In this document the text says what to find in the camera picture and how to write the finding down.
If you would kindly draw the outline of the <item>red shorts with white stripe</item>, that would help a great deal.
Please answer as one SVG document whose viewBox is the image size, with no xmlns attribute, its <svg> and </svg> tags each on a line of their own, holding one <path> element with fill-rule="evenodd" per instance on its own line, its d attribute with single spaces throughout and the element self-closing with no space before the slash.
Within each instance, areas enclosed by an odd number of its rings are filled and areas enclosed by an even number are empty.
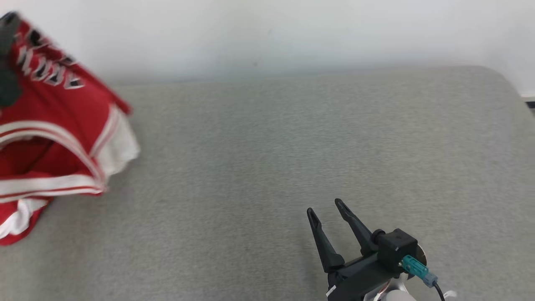
<svg viewBox="0 0 535 301">
<path fill-rule="evenodd" d="M 12 245 L 25 238 L 53 199 L 34 197 L 0 203 L 0 246 Z"/>
</svg>

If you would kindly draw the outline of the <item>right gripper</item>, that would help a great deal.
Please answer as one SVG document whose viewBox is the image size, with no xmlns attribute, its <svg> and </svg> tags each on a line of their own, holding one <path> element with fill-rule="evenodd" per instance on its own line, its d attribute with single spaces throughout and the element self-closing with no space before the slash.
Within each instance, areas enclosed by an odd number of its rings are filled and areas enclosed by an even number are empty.
<svg viewBox="0 0 535 301">
<path fill-rule="evenodd" d="M 318 255 L 327 273 L 328 301 L 364 301 L 368 293 L 380 290 L 388 281 L 407 282 L 407 273 L 393 271 L 384 266 L 377 257 L 377 246 L 372 242 L 372 232 L 341 200 L 335 199 L 336 207 L 344 221 L 349 224 L 361 247 L 361 257 L 349 263 L 336 253 L 323 231 L 320 219 L 313 208 L 307 209 L 307 217 L 313 233 Z"/>
</svg>

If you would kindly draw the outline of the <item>red basketball jersey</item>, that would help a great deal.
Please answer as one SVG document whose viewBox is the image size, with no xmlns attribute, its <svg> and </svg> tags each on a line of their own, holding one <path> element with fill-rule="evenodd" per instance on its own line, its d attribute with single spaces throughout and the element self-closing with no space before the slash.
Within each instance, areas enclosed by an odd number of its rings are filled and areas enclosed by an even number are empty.
<svg viewBox="0 0 535 301">
<path fill-rule="evenodd" d="M 22 94 L 0 109 L 0 202 L 105 192 L 140 153 L 129 105 L 25 19 L 8 62 Z"/>
</svg>

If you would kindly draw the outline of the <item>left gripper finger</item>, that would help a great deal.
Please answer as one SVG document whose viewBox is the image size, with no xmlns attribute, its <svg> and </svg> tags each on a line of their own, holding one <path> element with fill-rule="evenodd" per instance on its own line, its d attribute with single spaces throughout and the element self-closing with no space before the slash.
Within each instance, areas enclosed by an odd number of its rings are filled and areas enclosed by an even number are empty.
<svg viewBox="0 0 535 301">
<path fill-rule="evenodd" d="M 19 14 L 17 12 L 8 12 L 0 18 L 0 57 L 8 55 L 18 29 Z"/>
<path fill-rule="evenodd" d="M 9 68 L 0 67 L 0 107 L 9 107 L 21 96 L 18 76 Z"/>
</svg>

